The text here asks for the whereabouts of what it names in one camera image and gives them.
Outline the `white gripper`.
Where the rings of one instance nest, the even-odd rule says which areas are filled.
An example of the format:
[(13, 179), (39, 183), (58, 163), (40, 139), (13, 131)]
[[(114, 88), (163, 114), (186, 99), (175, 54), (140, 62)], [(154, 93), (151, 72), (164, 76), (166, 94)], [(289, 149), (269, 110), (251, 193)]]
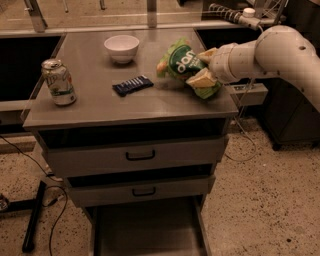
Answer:
[(222, 83), (237, 82), (238, 79), (233, 75), (229, 66), (229, 58), (231, 57), (231, 52), (235, 46), (236, 43), (231, 43), (223, 45), (218, 49), (213, 47), (199, 53), (197, 58), (202, 62), (209, 64), (210, 71), (207, 68), (204, 68), (187, 79), (186, 83), (193, 88), (213, 87), (217, 82), (213, 75)]

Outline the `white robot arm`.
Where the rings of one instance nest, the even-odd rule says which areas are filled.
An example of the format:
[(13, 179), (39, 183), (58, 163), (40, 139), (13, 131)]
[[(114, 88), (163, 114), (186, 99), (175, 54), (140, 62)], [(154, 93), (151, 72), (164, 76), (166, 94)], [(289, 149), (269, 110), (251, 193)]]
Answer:
[(281, 78), (320, 111), (320, 58), (314, 46), (291, 27), (273, 26), (254, 41), (226, 44), (197, 57), (208, 66), (186, 80), (193, 88), (210, 87), (216, 81)]

